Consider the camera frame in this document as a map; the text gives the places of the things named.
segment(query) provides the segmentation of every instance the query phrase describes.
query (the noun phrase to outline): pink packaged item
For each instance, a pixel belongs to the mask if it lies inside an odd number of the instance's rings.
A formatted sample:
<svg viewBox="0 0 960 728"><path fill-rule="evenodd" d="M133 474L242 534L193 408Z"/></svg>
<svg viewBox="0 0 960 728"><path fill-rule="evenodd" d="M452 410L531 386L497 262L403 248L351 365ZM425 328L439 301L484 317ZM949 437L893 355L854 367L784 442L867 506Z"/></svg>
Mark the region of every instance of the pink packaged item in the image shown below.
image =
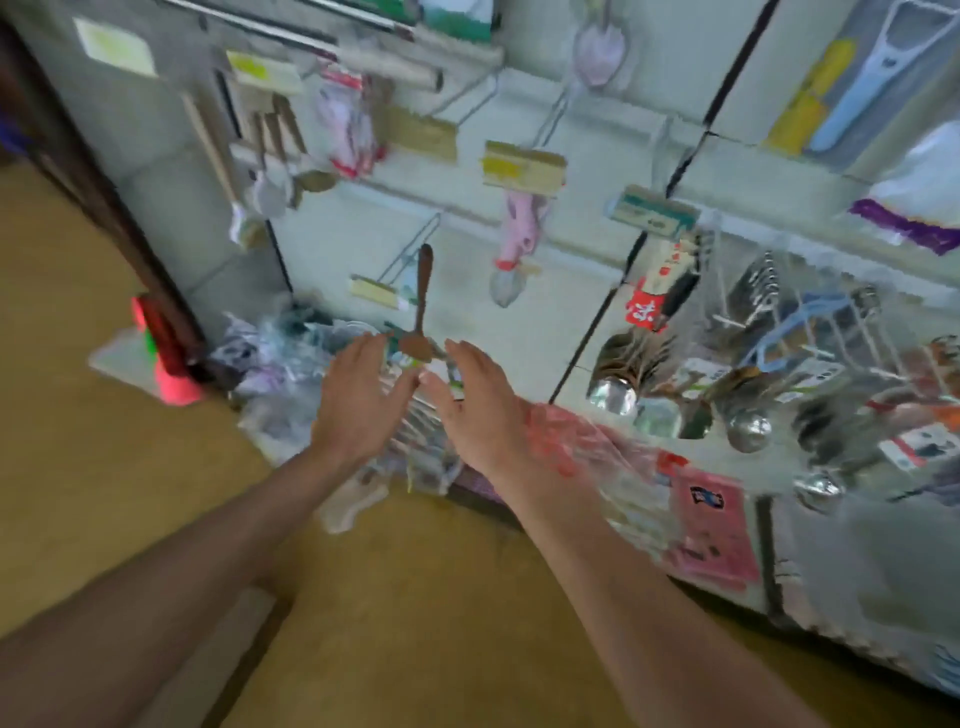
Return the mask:
<svg viewBox="0 0 960 728"><path fill-rule="evenodd" d="M760 579L739 481L683 467L673 473L670 506L684 536L664 557L677 575L701 576L743 591Z"/></svg>

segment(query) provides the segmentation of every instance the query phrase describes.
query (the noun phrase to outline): blue handle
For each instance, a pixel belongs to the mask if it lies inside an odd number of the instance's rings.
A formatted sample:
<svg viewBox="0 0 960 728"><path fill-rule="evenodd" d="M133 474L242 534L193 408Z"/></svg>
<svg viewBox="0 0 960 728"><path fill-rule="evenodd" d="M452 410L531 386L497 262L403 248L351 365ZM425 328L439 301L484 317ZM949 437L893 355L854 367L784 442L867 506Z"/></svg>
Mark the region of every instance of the blue handle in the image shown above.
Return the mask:
<svg viewBox="0 0 960 728"><path fill-rule="evenodd" d="M856 77L853 85L833 107L827 121L820 125L820 129L810 139L806 148L811 152L827 152L832 149L840 138L847 132L851 124L860 114L880 95L880 91L887 85L892 75L864 70Z"/></svg>

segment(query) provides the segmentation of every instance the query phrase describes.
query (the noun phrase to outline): wooden spatula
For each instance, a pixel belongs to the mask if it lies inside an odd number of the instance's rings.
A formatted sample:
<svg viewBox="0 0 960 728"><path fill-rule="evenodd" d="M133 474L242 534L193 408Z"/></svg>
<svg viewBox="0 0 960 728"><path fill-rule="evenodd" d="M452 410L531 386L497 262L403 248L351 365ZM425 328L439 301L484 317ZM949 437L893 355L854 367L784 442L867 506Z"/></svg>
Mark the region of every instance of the wooden spatula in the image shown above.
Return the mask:
<svg viewBox="0 0 960 728"><path fill-rule="evenodd" d="M433 248L424 244L420 247L420 259L417 262L417 324L413 333L404 334L400 339L400 351L424 363L433 361L433 344L423 335L423 313L426 311L426 289L430 285L433 273Z"/></svg>

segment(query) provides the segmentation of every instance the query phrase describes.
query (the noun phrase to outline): left hand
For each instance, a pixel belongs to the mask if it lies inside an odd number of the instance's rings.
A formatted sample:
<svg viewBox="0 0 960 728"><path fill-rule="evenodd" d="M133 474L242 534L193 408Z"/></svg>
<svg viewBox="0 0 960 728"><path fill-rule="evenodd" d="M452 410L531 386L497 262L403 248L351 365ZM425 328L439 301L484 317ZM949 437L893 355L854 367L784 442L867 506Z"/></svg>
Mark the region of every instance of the left hand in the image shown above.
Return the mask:
<svg viewBox="0 0 960 728"><path fill-rule="evenodd" d="M351 471L384 448L417 389L419 372L408 370L390 394L383 392L380 369L386 345L383 334L364 334L337 355L324 377L309 450Z"/></svg>

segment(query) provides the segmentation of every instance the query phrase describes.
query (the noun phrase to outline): clear plastic packaging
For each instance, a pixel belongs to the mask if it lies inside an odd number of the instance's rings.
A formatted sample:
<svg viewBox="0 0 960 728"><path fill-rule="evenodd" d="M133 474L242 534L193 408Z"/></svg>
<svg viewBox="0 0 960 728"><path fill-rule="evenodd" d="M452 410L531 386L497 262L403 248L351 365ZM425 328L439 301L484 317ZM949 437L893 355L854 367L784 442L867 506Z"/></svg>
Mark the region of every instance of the clear plastic packaging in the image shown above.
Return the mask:
<svg viewBox="0 0 960 728"><path fill-rule="evenodd" d="M890 245L904 241L946 255L960 248L960 120L925 134L850 207L860 228Z"/></svg>

